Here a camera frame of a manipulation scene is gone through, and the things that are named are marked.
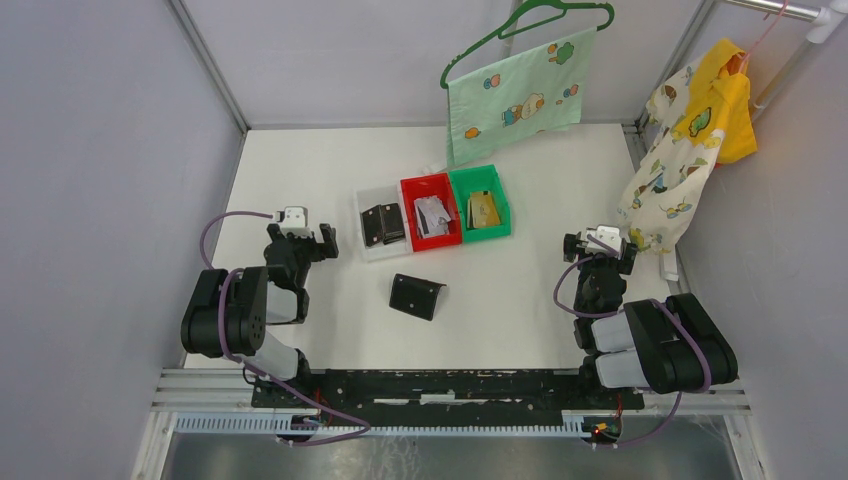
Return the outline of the black leather card holder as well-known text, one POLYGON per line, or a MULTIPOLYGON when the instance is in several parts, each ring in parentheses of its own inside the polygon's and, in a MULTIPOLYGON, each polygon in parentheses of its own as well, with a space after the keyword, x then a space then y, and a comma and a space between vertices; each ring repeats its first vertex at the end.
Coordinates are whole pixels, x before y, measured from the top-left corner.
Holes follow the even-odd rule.
POLYGON ((397 273, 390 289, 389 307, 407 315, 432 321, 438 297, 446 284, 397 273))

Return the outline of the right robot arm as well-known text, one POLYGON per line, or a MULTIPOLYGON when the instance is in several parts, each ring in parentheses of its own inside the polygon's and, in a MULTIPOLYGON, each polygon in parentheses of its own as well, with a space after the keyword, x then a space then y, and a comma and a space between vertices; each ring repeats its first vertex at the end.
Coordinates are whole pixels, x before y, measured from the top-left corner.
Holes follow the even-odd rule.
POLYGON ((602 408, 618 389, 700 393, 736 381, 735 352, 694 294, 625 301, 637 254, 615 227, 563 239, 566 271, 576 273, 577 286, 571 306, 558 294, 553 300, 573 315, 576 344, 587 355, 580 400, 602 408))

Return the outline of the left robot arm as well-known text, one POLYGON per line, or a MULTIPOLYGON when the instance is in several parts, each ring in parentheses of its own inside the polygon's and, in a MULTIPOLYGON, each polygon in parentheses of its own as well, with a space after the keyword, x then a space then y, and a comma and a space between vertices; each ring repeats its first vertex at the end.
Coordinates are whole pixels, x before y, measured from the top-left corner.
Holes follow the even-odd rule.
POLYGON ((270 243, 263 266, 237 272, 206 269, 197 280, 180 328, 180 340, 189 354, 226 358, 243 364, 259 377, 277 379, 275 392, 290 407, 306 405, 314 394, 312 371, 305 354, 267 332, 272 324, 269 301, 278 292, 288 305, 282 324, 302 324, 309 311, 306 280, 316 262, 339 255, 336 229, 319 225, 297 236, 277 223, 268 226, 270 243))

